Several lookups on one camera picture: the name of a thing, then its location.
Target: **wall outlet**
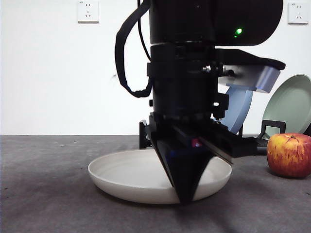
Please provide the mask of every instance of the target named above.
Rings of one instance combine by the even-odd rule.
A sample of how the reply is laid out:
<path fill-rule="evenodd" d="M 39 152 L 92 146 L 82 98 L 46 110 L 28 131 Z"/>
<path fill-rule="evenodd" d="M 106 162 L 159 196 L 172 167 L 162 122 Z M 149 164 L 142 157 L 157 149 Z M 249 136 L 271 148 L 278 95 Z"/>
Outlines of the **wall outlet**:
<path fill-rule="evenodd" d="M 99 22 L 99 0 L 79 0 L 78 22 Z"/>
<path fill-rule="evenodd" d="M 308 24 L 310 15 L 310 4 L 308 2 L 288 3 L 288 23 Z"/>

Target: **white bowl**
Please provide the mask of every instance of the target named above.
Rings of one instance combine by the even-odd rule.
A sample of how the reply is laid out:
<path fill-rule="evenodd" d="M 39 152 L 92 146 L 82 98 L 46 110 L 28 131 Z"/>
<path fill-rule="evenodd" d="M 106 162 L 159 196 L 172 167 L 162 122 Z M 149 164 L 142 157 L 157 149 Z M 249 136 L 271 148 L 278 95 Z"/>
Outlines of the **white bowl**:
<path fill-rule="evenodd" d="M 205 169 L 193 200 L 218 192 L 230 178 L 232 168 L 214 157 Z M 179 203 L 175 189 L 154 150 L 132 150 L 104 155 L 88 165 L 94 183 L 120 199 L 148 203 Z"/>

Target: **black cable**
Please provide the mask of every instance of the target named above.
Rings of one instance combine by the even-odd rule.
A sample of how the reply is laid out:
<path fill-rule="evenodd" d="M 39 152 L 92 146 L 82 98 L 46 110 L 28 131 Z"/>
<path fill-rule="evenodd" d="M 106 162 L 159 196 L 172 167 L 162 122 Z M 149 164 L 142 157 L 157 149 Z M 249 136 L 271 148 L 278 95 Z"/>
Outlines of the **black cable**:
<path fill-rule="evenodd" d="M 137 7 L 139 7 L 139 6 L 140 6 L 140 0 L 137 0 Z M 150 57 L 150 55 L 149 55 L 149 53 L 148 53 L 148 50 L 147 50 L 146 45 L 145 45 L 145 42 L 144 42 L 144 38 L 143 38 L 142 33 L 141 33 L 141 23 L 140 23 L 140 19 L 138 20 L 138 33 L 139 33 L 139 37 L 140 37 L 140 41 L 141 41 L 142 47 L 144 48 L 145 53 L 146 53 L 146 55 L 147 55 L 149 61 L 151 61 L 151 57 Z"/>
<path fill-rule="evenodd" d="M 144 90 L 132 91 L 128 86 L 125 69 L 124 69 L 124 47 L 128 35 L 130 34 L 132 28 L 138 22 L 138 20 L 150 9 L 151 0 L 144 0 L 142 4 L 124 21 L 121 28 L 116 35 L 115 44 L 115 61 L 117 74 L 120 84 L 135 97 L 147 97 L 150 95 L 152 90 L 153 79 L 149 77 L 148 84 Z"/>

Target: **red apple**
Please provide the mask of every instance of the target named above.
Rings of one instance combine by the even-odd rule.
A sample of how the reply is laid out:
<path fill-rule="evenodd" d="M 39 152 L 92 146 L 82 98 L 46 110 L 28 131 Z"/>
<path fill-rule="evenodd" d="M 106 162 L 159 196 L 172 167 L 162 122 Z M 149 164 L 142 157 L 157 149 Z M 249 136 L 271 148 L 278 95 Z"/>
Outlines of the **red apple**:
<path fill-rule="evenodd" d="M 299 133 L 279 133 L 267 147 L 270 169 L 278 175 L 303 178 L 311 174 L 311 137 Z"/>

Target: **green led light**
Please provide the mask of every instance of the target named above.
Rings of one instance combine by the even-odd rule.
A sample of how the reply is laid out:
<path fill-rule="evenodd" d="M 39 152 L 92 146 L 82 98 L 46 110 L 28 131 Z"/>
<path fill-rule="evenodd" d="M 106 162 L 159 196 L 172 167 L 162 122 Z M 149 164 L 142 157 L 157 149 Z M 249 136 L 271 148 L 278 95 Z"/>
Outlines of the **green led light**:
<path fill-rule="evenodd" d="M 243 32 L 242 28 L 238 28 L 238 29 L 235 31 L 235 34 L 236 34 L 236 35 L 240 35 L 242 32 Z"/>

